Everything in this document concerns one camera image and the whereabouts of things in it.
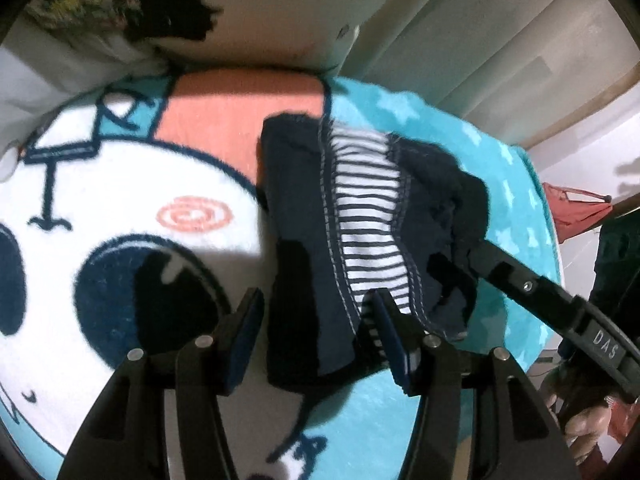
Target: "cartoon blanket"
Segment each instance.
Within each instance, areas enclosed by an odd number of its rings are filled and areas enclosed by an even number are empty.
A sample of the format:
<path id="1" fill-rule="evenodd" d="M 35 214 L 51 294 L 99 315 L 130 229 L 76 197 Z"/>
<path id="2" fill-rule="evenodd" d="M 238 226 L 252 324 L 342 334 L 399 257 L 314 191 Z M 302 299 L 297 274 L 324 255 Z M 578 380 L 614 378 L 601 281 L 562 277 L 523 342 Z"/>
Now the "cartoon blanket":
<path id="1" fill-rule="evenodd" d="M 559 279 L 526 156 L 412 94 L 245 70 L 112 84 L 61 110 L 0 186 L 0 419 L 45 480 L 129 349 L 178 348 L 247 287 L 268 295 L 273 240 L 256 151 L 264 118 L 285 111 L 443 145 L 487 183 L 488 237 Z M 550 334 L 482 284 L 462 346 L 505 344 L 526 368 Z M 388 371 L 319 403 L 266 382 L 265 348 L 262 330 L 243 384 L 220 399 L 241 479 L 398 474 L 417 400 Z"/>

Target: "red bag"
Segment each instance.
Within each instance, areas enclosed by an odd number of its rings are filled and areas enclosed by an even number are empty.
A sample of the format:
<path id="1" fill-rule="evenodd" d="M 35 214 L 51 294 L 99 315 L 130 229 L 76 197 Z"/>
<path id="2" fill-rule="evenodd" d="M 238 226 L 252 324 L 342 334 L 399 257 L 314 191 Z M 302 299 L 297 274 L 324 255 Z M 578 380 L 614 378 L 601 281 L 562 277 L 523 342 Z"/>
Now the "red bag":
<path id="1" fill-rule="evenodd" d="M 598 195 L 572 187 L 556 187 L 548 182 L 543 182 L 542 187 L 545 190 L 546 201 L 549 203 L 560 243 L 596 225 L 613 210 L 609 195 Z M 604 202 L 571 200 L 567 193 L 591 196 Z"/>

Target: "orange patch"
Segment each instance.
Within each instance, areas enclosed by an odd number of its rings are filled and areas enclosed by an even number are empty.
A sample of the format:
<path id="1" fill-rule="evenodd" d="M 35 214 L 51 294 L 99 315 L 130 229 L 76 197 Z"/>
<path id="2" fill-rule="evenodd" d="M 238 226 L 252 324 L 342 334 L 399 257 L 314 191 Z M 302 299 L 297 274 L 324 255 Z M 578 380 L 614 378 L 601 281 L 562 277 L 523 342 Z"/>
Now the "orange patch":
<path id="1" fill-rule="evenodd" d="M 181 77 L 155 138 L 209 153 L 256 184 L 262 123 L 284 112 L 319 118 L 315 77 L 275 70 L 220 69 Z"/>
<path id="2" fill-rule="evenodd" d="M 204 233 L 228 225 L 234 218 L 224 202 L 200 196 L 179 196 L 160 208 L 158 223 L 181 233 Z"/>

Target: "navy blue cloth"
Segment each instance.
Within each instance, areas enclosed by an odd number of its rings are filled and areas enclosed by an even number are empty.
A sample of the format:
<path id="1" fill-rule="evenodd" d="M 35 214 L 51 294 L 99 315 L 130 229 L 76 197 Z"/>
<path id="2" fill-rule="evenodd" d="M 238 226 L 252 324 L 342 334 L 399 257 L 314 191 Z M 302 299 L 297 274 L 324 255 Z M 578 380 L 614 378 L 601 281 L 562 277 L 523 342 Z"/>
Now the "navy blue cloth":
<path id="1" fill-rule="evenodd" d="M 425 330 L 465 335 L 477 286 L 466 249 L 488 224 L 482 181 L 433 144 L 307 116 L 266 120 L 261 147 L 278 258 L 271 383 L 305 391 L 380 369 L 380 342 L 364 322 L 369 283 L 388 284 Z M 439 258 L 457 272 L 443 272 Z"/>
<path id="2" fill-rule="evenodd" d="M 640 210 L 602 225 L 594 270 L 589 301 L 632 340 L 640 337 Z M 567 339 L 558 348 L 563 359 L 574 352 Z"/>

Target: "screw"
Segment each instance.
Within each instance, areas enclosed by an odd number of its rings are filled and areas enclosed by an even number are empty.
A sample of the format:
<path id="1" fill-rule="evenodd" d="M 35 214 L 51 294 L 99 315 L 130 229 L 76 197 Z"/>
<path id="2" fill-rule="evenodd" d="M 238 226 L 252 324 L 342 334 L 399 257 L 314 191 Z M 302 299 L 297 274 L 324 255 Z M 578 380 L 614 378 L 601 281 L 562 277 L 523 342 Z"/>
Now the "screw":
<path id="1" fill-rule="evenodd" d="M 213 345 L 213 338 L 210 335 L 201 335 L 196 338 L 198 348 L 209 348 L 211 345 Z"/>
<path id="2" fill-rule="evenodd" d="M 127 359 L 129 361 L 140 361 L 145 356 L 145 351 L 142 348 L 134 348 L 133 350 L 129 350 L 127 354 Z"/>
<path id="3" fill-rule="evenodd" d="M 511 357 L 511 354 L 506 348 L 502 348 L 501 346 L 498 346 L 498 348 L 494 350 L 494 356 L 497 359 L 500 359 L 500 361 L 508 361 L 509 357 Z"/>
<path id="4" fill-rule="evenodd" d="M 442 344 L 442 339 L 440 339 L 436 335 L 427 334 L 426 336 L 424 336 L 424 339 L 422 340 L 422 342 L 425 346 L 428 346 L 429 348 L 437 348 Z"/>

